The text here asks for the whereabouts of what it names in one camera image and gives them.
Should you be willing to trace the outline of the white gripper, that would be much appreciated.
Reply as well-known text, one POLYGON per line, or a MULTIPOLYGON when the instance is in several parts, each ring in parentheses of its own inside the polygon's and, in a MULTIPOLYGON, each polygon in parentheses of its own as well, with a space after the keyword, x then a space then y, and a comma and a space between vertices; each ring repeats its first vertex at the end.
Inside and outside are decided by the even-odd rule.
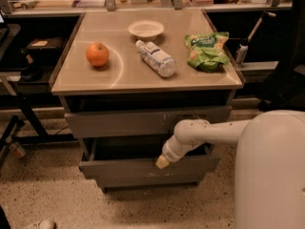
POLYGON ((155 165, 159 169, 164 169, 172 162, 177 162, 189 151, 197 148, 196 144, 184 144, 172 135, 163 145, 162 154, 159 156, 155 165))

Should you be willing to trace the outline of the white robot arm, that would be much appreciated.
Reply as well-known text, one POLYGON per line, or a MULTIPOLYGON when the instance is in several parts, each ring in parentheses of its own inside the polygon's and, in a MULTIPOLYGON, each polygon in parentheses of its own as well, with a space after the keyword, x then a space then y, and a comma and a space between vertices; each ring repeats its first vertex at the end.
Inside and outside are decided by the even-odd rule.
POLYGON ((204 144, 235 145, 234 229, 305 229, 305 113, 178 122, 156 161, 160 169, 204 144))

